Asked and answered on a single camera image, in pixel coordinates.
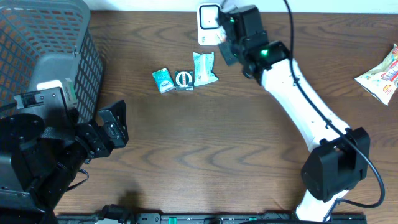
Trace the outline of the green Kleenex tissue pack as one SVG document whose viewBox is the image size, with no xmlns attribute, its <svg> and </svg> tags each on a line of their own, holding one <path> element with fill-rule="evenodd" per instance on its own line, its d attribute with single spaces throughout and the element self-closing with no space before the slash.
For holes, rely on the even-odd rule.
<svg viewBox="0 0 398 224">
<path fill-rule="evenodd" d="M 218 81 L 218 77 L 213 73 L 214 62 L 215 55 L 213 52 L 208 54 L 193 53 L 195 87 Z"/>
</svg>

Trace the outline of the dark green scrub pad pack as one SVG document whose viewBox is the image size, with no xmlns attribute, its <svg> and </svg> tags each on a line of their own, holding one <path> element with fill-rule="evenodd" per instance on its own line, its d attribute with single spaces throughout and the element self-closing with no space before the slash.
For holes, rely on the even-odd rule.
<svg viewBox="0 0 398 224">
<path fill-rule="evenodd" d="M 175 72 L 175 89 L 177 91 L 192 91 L 194 89 L 194 75 L 192 70 Z"/>
</svg>

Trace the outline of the small teal tissue pack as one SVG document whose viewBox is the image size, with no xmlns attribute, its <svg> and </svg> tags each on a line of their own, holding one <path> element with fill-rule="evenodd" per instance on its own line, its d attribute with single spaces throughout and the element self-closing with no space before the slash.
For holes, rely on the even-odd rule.
<svg viewBox="0 0 398 224">
<path fill-rule="evenodd" d="M 173 90 L 175 88 L 174 81 L 172 80 L 170 72 L 167 68 L 163 68 L 156 72 L 153 72 L 152 76 L 161 94 Z"/>
</svg>

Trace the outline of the orange wet sheet package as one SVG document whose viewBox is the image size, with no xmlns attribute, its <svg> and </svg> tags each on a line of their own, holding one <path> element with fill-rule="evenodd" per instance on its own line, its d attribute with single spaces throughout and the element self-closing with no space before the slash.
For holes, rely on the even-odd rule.
<svg viewBox="0 0 398 224">
<path fill-rule="evenodd" d="M 397 44 L 379 65 L 354 80 L 387 106 L 397 90 Z"/>
</svg>

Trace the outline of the small orange tissue pack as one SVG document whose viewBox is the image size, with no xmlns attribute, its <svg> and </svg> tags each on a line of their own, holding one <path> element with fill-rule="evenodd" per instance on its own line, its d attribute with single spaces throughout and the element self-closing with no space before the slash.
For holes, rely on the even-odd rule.
<svg viewBox="0 0 398 224">
<path fill-rule="evenodd" d="M 220 29 L 218 31 L 218 33 L 217 33 L 217 37 L 219 39 L 219 44 L 221 44 L 223 42 L 226 42 L 227 35 L 226 35 L 225 30 L 224 29 Z"/>
</svg>

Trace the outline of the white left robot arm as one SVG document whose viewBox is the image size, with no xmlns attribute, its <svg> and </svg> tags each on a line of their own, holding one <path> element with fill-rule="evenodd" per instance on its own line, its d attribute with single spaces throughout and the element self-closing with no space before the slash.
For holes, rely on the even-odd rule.
<svg viewBox="0 0 398 224">
<path fill-rule="evenodd" d="M 57 223 L 54 209 L 77 187 L 83 164 L 129 140 L 124 100 L 98 111 L 103 120 L 53 128 L 36 114 L 1 120 L 1 223 Z"/>
</svg>

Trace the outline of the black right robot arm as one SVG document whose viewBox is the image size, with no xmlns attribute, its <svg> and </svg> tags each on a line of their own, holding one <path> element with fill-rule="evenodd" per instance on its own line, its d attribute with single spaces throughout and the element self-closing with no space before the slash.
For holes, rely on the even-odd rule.
<svg viewBox="0 0 398 224">
<path fill-rule="evenodd" d="M 300 175 L 304 197 L 295 210 L 299 220 L 327 222 L 345 195 L 366 178 L 370 137 L 351 129 L 310 86 L 293 56 L 293 48 L 269 41 L 256 6 L 220 12 L 226 39 L 219 48 L 227 64 L 240 63 L 243 74 L 281 105 L 309 151 Z"/>
</svg>

